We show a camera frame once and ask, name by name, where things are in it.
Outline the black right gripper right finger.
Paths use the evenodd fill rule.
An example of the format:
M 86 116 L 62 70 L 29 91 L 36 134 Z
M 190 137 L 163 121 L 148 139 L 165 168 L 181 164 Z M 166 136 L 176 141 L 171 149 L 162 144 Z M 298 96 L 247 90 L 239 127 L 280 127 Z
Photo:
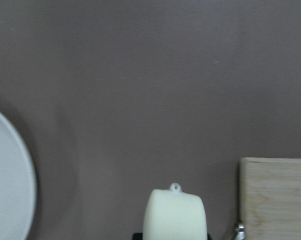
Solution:
M 207 233 L 207 240 L 213 240 L 209 233 Z

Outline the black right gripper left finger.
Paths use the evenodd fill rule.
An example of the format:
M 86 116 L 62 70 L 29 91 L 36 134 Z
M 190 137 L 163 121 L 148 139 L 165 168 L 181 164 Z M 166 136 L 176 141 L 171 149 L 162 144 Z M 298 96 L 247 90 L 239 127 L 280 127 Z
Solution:
M 132 240 L 143 240 L 143 233 L 142 232 L 133 233 Z

